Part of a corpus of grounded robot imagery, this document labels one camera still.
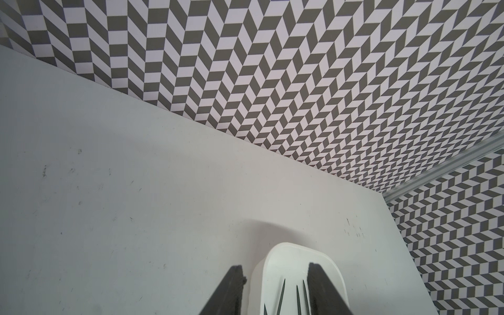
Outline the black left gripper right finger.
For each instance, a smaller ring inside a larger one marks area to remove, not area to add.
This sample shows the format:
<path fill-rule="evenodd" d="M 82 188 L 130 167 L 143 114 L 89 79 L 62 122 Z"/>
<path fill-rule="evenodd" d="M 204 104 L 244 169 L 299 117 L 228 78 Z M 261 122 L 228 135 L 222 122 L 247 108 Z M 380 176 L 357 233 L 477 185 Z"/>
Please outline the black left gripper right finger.
<path fill-rule="evenodd" d="M 353 314 L 321 265 L 313 262 L 309 264 L 307 283 L 311 314 Z"/>

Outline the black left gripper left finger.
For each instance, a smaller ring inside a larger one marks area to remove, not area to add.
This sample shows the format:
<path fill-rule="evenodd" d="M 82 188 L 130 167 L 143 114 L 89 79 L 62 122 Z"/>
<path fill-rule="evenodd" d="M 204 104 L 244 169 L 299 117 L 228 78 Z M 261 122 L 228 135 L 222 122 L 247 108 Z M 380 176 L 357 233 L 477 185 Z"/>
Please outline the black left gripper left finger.
<path fill-rule="evenodd" d="M 247 278 L 241 265 L 231 266 L 200 315 L 241 315 L 241 302 Z"/>

